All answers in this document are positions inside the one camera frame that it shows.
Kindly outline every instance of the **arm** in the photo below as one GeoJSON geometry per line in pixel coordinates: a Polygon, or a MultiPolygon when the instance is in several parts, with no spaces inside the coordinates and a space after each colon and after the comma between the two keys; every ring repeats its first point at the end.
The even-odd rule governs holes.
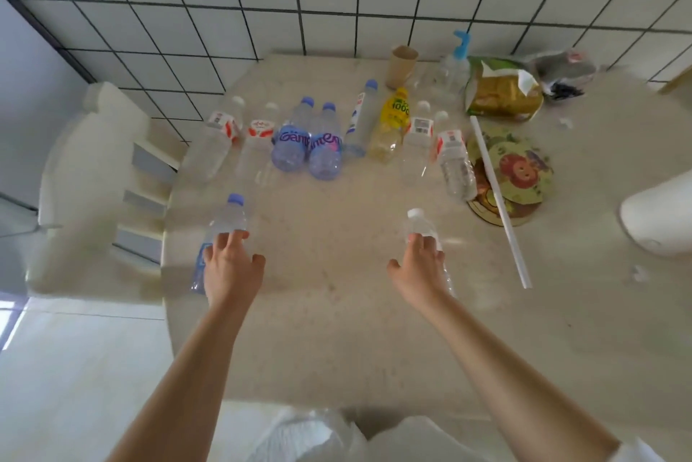
{"type": "Polygon", "coordinates": [[[243,248],[248,236],[243,230],[219,234],[205,249],[209,311],[108,462],[207,459],[235,337],[264,275],[264,256],[251,260],[243,248]]]}
{"type": "Polygon", "coordinates": [[[411,234],[387,272],[403,298],[445,338],[522,462],[601,462],[620,442],[444,291],[435,239],[411,234]]]}

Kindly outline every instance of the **plastic bottle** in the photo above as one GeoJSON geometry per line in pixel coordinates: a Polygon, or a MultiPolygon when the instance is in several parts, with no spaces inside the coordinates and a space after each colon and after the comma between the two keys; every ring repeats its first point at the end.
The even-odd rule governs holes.
{"type": "Polygon", "coordinates": [[[444,110],[435,115],[435,152],[447,194],[461,202],[478,195],[473,165],[463,143],[462,130],[444,110]]]}
{"type": "Polygon", "coordinates": [[[460,98],[471,78],[471,64],[466,58],[471,36],[461,30],[455,30],[454,35],[460,38],[462,43],[437,64],[430,78],[432,99],[449,109],[452,109],[452,105],[460,98]]]}
{"type": "Polygon", "coordinates": [[[235,96],[228,112],[214,111],[201,132],[190,145],[182,168],[192,169],[201,181],[212,179],[229,155],[230,146],[237,141],[245,114],[245,100],[235,96]]]}
{"type": "Polygon", "coordinates": [[[317,179],[328,181],[341,172],[341,128],[336,118],[336,106],[324,103],[322,113],[313,121],[310,141],[310,173],[317,179]]]}
{"type": "Polygon", "coordinates": [[[248,125],[235,175],[241,180],[260,185],[263,173],[266,173],[267,165],[271,162],[274,148],[272,137],[278,130],[280,110],[276,103],[269,102],[255,116],[248,125]]]}
{"type": "Polygon", "coordinates": [[[351,114],[351,123],[344,136],[344,153],[358,157],[365,156],[370,134],[378,118],[377,81],[370,79],[365,83],[363,91],[359,93],[356,107],[351,114]]]}
{"type": "Polygon", "coordinates": [[[375,131],[370,138],[368,155],[381,161],[392,159],[394,151],[401,145],[403,134],[408,126],[408,91],[397,89],[394,95],[387,99],[375,131]]]}
{"type": "MultiPolygon", "coordinates": [[[[408,212],[408,223],[406,224],[406,241],[408,242],[408,235],[411,233],[418,233],[423,236],[432,236],[435,239],[435,249],[437,251],[442,250],[442,243],[439,241],[439,236],[437,235],[437,229],[435,225],[426,219],[426,215],[422,208],[412,208],[408,212]]],[[[442,274],[444,276],[445,286],[449,294],[457,297],[454,292],[454,285],[452,284],[452,278],[449,277],[447,272],[447,267],[445,264],[442,265],[442,274]]]]}
{"type": "Polygon", "coordinates": [[[400,159],[402,177],[410,184],[423,177],[430,165],[433,130],[430,103],[419,101],[415,115],[411,116],[408,131],[403,137],[400,159]]]}
{"type": "Polygon", "coordinates": [[[214,220],[209,223],[209,229],[204,236],[202,246],[197,254],[195,262],[195,275],[192,277],[192,290],[204,294],[204,249],[214,244],[214,238],[217,234],[234,230],[247,230],[248,221],[245,218],[245,210],[243,205],[245,199],[242,195],[231,194],[226,205],[219,210],[214,220]]]}
{"type": "Polygon", "coordinates": [[[288,122],[281,127],[276,145],[271,151],[274,166],[284,172],[294,172],[305,162],[310,146],[310,123],[315,100],[304,97],[293,109],[288,122]]]}

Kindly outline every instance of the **white chair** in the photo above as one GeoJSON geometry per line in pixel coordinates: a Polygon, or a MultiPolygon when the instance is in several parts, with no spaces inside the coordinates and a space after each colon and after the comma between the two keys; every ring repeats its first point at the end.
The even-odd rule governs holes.
{"type": "Polygon", "coordinates": [[[124,230],[163,239],[163,217],[124,203],[128,190],[168,205],[171,187],[132,165],[135,145],[173,168],[187,147],[110,83],[59,136],[41,177],[39,227],[26,273],[31,295],[160,302],[160,267],[113,247],[124,230]]]}

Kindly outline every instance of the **white plastic tube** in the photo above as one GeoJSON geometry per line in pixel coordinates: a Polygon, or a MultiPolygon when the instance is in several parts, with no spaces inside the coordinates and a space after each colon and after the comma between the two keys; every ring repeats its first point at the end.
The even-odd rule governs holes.
{"type": "Polygon", "coordinates": [[[509,241],[509,248],[512,249],[512,255],[514,256],[514,262],[519,271],[519,278],[524,286],[524,289],[531,289],[533,287],[531,283],[531,278],[529,277],[529,270],[526,268],[526,262],[524,262],[524,256],[521,254],[521,248],[519,248],[519,242],[514,234],[514,228],[512,226],[511,220],[509,219],[509,214],[505,208],[505,202],[502,199],[502,192],[500,191],[500,184],[497,183],[497,177],[495,176],[495,170],[493,169],[493,162],[490,161],[490,154],[488,153],[488,147],[485,145],[485,140],[483,139],[483,132],[480,129],[480,124],[476,116],[471,116],[471,124],[473,125],[473,132],[478,140],[478,147],[480,148],[481,156],[483,156],[483,166],[485,167],[485,174],[488,177],[490,186],[493,188],[493,194],[496,198],[497,209],[500,211],[500,219],[502,224],[505,226],[505,233],[507,235],[507,240],[509,241]]]}

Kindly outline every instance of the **blue pump nozzle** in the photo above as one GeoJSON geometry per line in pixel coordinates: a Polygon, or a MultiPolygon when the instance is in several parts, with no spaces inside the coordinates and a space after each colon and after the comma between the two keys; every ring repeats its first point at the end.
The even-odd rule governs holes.
{"type": "Polygon", "coordinates": [[[471,42],[471,34],[463,32],[461,30],[455,30],[454,35],[462,40],[462,43],[454,49],[454,58],[456,60],[466,59],[466,50],[469,49],[469,43],[471,42]]]}

